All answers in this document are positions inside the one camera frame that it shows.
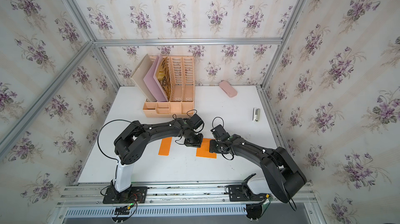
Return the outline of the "orange square paper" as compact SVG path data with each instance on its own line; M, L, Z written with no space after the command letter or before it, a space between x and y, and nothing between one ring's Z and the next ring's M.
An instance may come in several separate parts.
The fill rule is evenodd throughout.
M196 157L216 159L217 154L210 152L211 139L204 138L200 148L196 150Z
M170 153L172 137L163 138L160 144L158 155L168 156Z

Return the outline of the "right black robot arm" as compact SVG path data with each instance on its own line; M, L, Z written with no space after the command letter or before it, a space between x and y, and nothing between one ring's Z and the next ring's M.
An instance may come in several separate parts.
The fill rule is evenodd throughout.
M230 135L222 125L214 127L211 133L214 139L210 140L210 153L220 154L226 160L226 155L229 154L231 161L238 156L252 162L262 170L268 186L266 193L255 193L248 185L256 176L253 173L241 185L228 186L229 194L233 196L232 201L260 201L251 205L256 207L263 205L267 196L272 195L280 202L288 203L294 211L297 210L293 197L306 184L307 179L286 149L261 147L246 141L238 134Z

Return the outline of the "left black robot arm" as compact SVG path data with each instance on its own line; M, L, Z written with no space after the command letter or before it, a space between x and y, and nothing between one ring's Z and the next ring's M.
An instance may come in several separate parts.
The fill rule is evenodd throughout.
M114 140L115 157L103 152L99 142L101 130L98 131L96 144L105 157L117 162L115 177L110 184L116 194L121 194L131 188L133 164L142 157L148 144L165 138L178 137L184 138L184 146L199 148L203 141L201 131L205 126L197 114L188 115L187 118L175 116L173 120L159 124L142 124L139 121L115 119L107 122L103 127L113 122L129 124Z

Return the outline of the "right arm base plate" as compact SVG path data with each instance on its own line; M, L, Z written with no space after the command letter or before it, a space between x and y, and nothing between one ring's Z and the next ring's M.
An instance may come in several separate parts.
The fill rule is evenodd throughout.
M230 202L261 202L267 198L266 193L255 194L246 185L231 184L225 186Z

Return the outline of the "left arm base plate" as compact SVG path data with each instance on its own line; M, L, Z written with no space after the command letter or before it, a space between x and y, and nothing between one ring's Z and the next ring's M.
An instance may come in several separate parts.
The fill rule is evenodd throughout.
M130 187L123 192L117 192L114 187L107 187L104 197L103 204L130 204L138 203L142 204L145 202L148 187Z

